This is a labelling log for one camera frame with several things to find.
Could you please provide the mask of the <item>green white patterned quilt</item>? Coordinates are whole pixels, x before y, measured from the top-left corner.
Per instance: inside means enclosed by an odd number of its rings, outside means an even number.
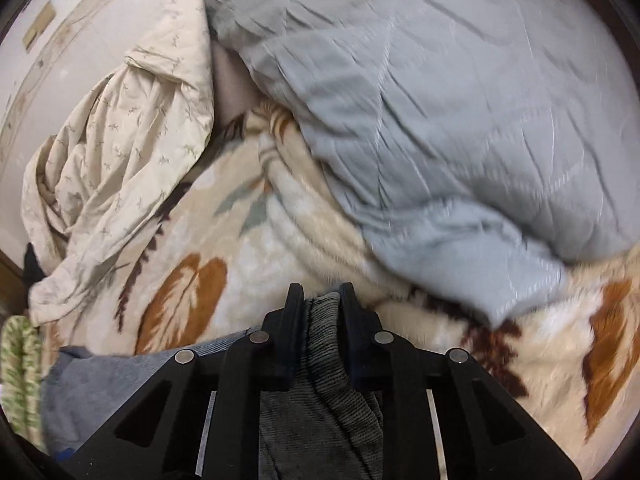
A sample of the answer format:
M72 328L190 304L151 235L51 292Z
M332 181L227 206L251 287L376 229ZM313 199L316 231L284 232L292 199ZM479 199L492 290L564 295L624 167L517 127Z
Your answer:
M41 452L41 341L29 318L13 315L1 330L1 406L13 431Z

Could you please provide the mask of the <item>leaf pattern fleece blanket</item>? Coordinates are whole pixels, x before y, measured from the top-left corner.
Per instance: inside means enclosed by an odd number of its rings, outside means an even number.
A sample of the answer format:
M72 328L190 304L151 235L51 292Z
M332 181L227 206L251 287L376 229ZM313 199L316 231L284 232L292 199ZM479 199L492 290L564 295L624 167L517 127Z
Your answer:
M352 283L416 347L468 350L594 478L639 426L639 255L570 271L570 294L488 328L393 278L338 209L292 115L232 122L198 168L44 331L41 419L54 455L77 450L174 350L262 322L288 286Z

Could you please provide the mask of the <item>black garment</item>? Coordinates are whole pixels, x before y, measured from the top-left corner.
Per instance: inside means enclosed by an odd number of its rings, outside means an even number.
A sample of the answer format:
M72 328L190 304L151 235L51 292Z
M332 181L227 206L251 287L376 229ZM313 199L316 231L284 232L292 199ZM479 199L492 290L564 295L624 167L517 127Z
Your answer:
M28 243L24 253L22 281L26 289L30 289L35 284L47 277L39 264L32 243Z

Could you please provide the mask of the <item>grey quilted pillow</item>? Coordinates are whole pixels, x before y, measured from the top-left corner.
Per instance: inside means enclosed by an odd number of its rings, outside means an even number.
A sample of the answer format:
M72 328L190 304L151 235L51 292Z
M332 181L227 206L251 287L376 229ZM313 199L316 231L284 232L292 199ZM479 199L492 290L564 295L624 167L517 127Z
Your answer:
M205 0L386 269L485 323L639 240L639 96L584 0Z

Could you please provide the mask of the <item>blue denim pants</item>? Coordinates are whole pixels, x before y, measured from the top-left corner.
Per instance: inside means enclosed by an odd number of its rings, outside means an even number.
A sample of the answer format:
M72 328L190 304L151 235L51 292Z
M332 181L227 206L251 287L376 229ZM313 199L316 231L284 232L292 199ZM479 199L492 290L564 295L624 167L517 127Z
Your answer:
M58 355L42 387L44 442L77 479L378 479L383 419L344 363L349 286L285 307L260 330L146 356Z

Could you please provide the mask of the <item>cream patterned duvet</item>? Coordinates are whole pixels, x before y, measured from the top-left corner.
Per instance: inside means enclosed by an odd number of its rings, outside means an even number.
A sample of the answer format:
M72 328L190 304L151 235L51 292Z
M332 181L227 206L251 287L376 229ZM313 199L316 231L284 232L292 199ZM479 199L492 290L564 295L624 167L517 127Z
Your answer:
M28 293L32 324L81 306L198 161L214 118L204 0L167 0L26 166L22 220L46 274Z

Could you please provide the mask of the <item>beige wall switch plate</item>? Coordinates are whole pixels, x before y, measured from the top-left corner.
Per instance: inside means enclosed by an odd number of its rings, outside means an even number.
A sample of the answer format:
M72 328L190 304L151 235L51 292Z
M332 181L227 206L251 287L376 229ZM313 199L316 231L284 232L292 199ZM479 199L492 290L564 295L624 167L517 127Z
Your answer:
M51 1L47 1L24 33L23 47L26 52L32 50L34 43L43 35L55 17L56 11L54 5Z

